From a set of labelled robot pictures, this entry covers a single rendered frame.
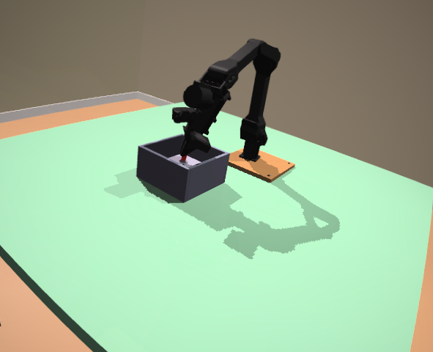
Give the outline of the white square plate with hole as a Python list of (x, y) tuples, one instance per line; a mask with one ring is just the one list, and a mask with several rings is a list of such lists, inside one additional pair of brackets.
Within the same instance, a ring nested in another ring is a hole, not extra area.
[(179, 154), (179, 155), (175, 155), (175, 156), (170, 157), (170, 159), (173, 160), (173, 161), (176, 161), (177, 163), (182, 164), (182, 165), (184, 165), (186, 167), (193, 166), (195, 164), (201, 163), (200, 161), (197, 161), (196, 159), (191, 158), (189, 156), (187, 156), (187, 158), (186, 158), (185, 161), (182, 161), (181, 157), (182, 156), (180, 156), (180, 154)]

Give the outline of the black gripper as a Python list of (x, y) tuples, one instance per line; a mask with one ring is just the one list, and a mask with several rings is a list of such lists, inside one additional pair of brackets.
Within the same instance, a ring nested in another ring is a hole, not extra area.
[(208, 137), (202, 134), (209, 134), (209, 128), (213, 122), (216, 123), (217, 115), (211, 114), (203, 109), (199, 109), (197, 115), (199, 118), (196, 126), (191, 125), (191, 122), (187, 123), (187, 125), (183, 125), (184, 138), (180, 148), (180, 156), (182, 157), (196, 149), (208, 153), (211, 148)]

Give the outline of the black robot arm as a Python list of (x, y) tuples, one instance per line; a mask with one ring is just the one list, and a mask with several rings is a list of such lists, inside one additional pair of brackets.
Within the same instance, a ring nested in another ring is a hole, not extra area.
[[(278, 48), (266, 42), (248, 39), (246, 45), (232, 54), (229, 59), (217, 61), (210, 65), (203, 76), (194, 81), (185, 91), (183, 99), (188, 107), (172, 108), (172, 119), (176, 124), (198, 122), (199, 109), (218, 115), (227, 100), (231, 100), (230, 91), (238, 80), (238, 73), (250, 62), (256, 69), (249, 115), (242, 120), (240, 138), (245, 140), (243, 152), (239, 157), (256, 162), (260, 146), (267, 143), (264, 105), (267, 98), (271, 73), (277, 68), (281, 59)], [(190, 107), (190, 108), (189, 108)]]

